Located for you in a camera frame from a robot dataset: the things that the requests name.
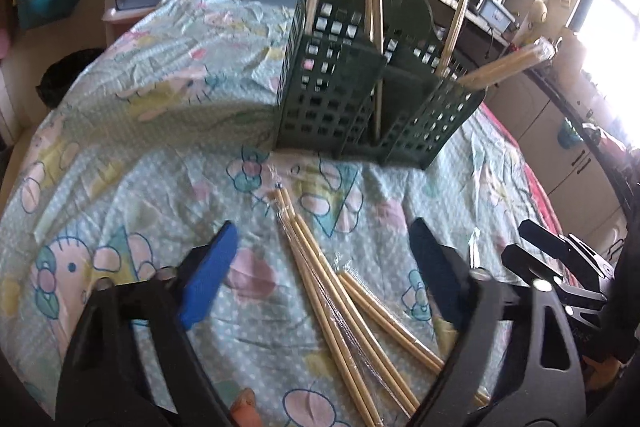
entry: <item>bedsheet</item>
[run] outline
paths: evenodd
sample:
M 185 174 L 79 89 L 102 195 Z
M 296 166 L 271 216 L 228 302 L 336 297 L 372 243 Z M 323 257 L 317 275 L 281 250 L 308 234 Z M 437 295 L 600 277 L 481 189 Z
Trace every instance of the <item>bedsheet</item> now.
M 255 2 L 166 0 L 87 67 L 39 127 L 0 222 L 0 347 L 49 413 L 95 280 L 147 279 L 230 219 L 238 254 L 209 318 L 190 331 L 218 392 L 230 403 L 253 388 L 268 426 L 361 425 L 269 204 L 277 183 L 327 255 L 350 263 L 436 352 L 407 223 L 424 217 L 467 257 L 476 234 L 482 266 L 510 281 L 499 255 L 522 243 L 519 222 L 557 231 L 517 145 L 484 106 L 426 171 L 271 151 L 290 16 Z M 433 377 L 372 329 L 423 397 Z M 170 409 L 146 328 L 136 334 L 154 397 Z M 388 425 L 404 425 L 386 409 Z

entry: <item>green plastic basket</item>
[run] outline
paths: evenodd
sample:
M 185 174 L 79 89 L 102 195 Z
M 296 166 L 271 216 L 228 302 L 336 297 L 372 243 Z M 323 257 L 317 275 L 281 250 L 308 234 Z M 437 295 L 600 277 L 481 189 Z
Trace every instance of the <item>green plastic basket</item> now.
M 474 68 L 455 52 L 444 78 L 434 75 L 443 44 L 427 0 L 383 0 L 384 55 L 366 36 L 364 9 L 364 0 L 320 0 L 309 36 L 306 0 L 298 0 L 280 75 L 275 146 L 426 169 L 484 90 L 455 81 Z M 369 120 L 380 78 L 382 133 L 375 141 Z

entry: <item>cabinet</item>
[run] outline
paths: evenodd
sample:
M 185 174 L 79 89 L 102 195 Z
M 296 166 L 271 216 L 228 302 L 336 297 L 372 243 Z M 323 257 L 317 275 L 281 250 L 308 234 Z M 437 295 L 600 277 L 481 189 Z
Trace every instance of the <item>cabinet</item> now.
M 553 103 L 548 103 L 518 140 L 522 154 L 547 194 L 589 154 L 588 147 L 582 142 L 568 150 L 560 147 L 558 131 L 563 122 L 564 114 Z
M 621 246 L 620 239 L 624 239 L 625 237 L 626 217 L 622 208 L 619 206 L 613 214 L 607 217 L 604 223 L 587 236 L 585 243 L 605 257 L 605 259 L 608 259 L 610 255 L 609 248 L 615 245 L 613 250 L 616 250 L 616 247 Z
M 517 141 L 549 104 L 548 96 L 524 73 L 491 87 L 485 103 Z
M 609 179 L 591 153 L 578 161 L 571 174 L 548 195 L 562 231 L 585 242 L 620 206 Z

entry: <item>bundle of bamboo sticks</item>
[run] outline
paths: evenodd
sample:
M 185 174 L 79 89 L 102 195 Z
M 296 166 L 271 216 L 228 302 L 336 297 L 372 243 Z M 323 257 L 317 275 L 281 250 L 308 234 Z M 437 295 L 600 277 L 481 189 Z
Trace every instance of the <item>bundle of bamboo sticks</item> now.
M 324 339 L 364 423 L 367 427 L 382 427 L 383 424 L 338 322 L 343 328 L 348 328 L 350 339 L 355 341 L 367 365 L 376 373 L 391 398 L 410 417 L 420 402 L 373 336 L 351 298 L 429 371 L 438 374 L 444 363 L 350 274 L 341 272 L 340 276 L 336 275 L 306 222 L 295 213 L 285 188 L 277 188 L 273 199 Z M 488 398 L 477 394 L 476 401 L 478 405 L 485 405 Z

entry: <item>blue gripper pad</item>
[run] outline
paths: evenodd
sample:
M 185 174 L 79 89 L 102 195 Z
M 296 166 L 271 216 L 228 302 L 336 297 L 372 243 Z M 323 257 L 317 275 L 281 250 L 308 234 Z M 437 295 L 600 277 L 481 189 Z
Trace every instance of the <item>blue gripper pad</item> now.
M 211 244 L 199 248 L 208 248 L 208 251 L 182 292 L 179 317 L 185 330 L 190 330 L 209 315 L 213 300 L 238 251 L 238 229 L 226 221 Z

